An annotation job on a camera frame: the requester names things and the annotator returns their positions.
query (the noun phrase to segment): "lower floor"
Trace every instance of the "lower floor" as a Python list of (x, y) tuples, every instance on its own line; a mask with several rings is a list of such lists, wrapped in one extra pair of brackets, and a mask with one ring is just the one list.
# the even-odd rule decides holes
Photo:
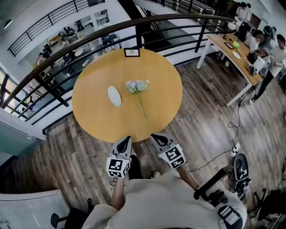
[[(189, 170), (195, 170), (230, 149), (228, 127), (237, 103), (226, 107), (246, 82), (221, 60), (207, 57), (200, 70), (198, 61), (177, 67), (183, 84), (183, 100), (174, 120), (162, 131), (172, 135), (182, 146)], [(248, 105), (251, 92), (239, 109), (241, 124), (236, 142), (248, 159), (252, 179), (246, 197), (246, 208), (255, 205), (253, 193), (277, 189), (286, 157), (283, 112), (286, 96), (277, 79), (254, 104)], [(238, 125), (235, 112), (233, 122)], [(106, 175), (106, 158), (112, 144), (86, 133), (73, 115), (63, 119), (47, 132), (47, 141), (33, 152), (17, 158), (0, 171), (1, 193), (30, 193), (60, 189), (70, 207), (87, 211), (87, 198), (95, 204), (109, 202), (113, 186)], [(142, 173), (148, 178), (155, 170), (168, 169), (159, 161), (155, 147), (147, 139), (133, 144)], [(230, 153), (224, 153), (200, 170), (191, 172), (199, 184), (208, 181), (220, 168), (231, 164)], [(228, 177), (221, 183), (228, 188)], [(255, 219), (247, 221), (253, 228)]]

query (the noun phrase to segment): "power strip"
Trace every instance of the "power strip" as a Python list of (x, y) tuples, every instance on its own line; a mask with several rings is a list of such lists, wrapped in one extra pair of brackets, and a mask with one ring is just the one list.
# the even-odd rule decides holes
[(236, 143), (236, 145), (233, 147), (231, 151), (231, 156), (235, 157), (238, 154), (239, 150), (240, 150), (240, 144)]

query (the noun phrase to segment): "sneaker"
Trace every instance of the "sneaker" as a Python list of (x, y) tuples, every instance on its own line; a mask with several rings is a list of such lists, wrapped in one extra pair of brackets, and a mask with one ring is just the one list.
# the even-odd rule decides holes
[(134, 155), (135, 157), (137, 157), (137, 154), (135, 153), (135, 150), (133, 148), (131, 148), (131, 153), (130, 153), (130, 156), (131, 155)]
[(253, 104), (253, 103), (255, 103), (255, 99), (254, 99), (254, 98), (252, 98), (252, 99), (250, 99), (250, 100), (248, 101), (248, 104), (249, 104), (249, 105), (251, 105), (251, 104)]
[(160, 176), (161, 176), (161, 174), (156, 171), (156, 172), (154, 172), (154, 173), (152, 174), (151, 179), (155, 179), (155, 178), (158, 178), (158, 177), (160, 177)]

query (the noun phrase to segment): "white desk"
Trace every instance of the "white desk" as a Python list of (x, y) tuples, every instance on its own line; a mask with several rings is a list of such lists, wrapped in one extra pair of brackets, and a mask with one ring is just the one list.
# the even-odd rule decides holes
[[(234, 35), (229, 35), (229, 37), (231, 37), (233, 41), (235, 40)], [(232, 54), (232, 51), (234, 50), (229, 49), (224, 44), (227, 41), (223, 39), (223, 35), (208, 35), (208, 38), (209, 39), (207, 40), (206, 47), (197, 64), (197, 69), (200, 69), (210, 45), (214, 44), (238, 68), (238, 70), (241, 72), (241, 74), (245, 77), (245, 79), (248, 82), (246, 87), (242, 89), (242, 91), (239, 92), (230, 102), (227, 103), (227, 106), (230, 106), (236, 100), (238, 100), (241, 96), (243, 96), (243, 94), (246, 93), (252, 86), (255, 86), (259, 82), (259, 80), (261, 80), (261, 75), (257, 74), (253, 76), (252, 74), (250, 74), (249, 70), (247, 69), (247, 62), (244, 59), (249, 54), (249, 49), (241, 41), (236, 41), (240, 44), (238, 51), (241, 54), (241, 58), (237, 59)]]

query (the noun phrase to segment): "round wooden table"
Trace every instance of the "round wooden table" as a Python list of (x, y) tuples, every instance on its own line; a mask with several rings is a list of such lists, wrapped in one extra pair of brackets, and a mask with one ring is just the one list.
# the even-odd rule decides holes
[[(130, 94), (126, 82), (150, 81), (141, 99)], [(114, 86), (122, 104), (115, 107), (107, 89)], [(163, 130), (182, 101), (182, 82), (175, 67), (161, 55), (140, 49), (140, 57), (125, 57), (123, 49), (102, 55), (80, 74), (72, 93), (72, 108), (79, 125), (90, 135), (114, 143), (124, 136), (141, 141)]]

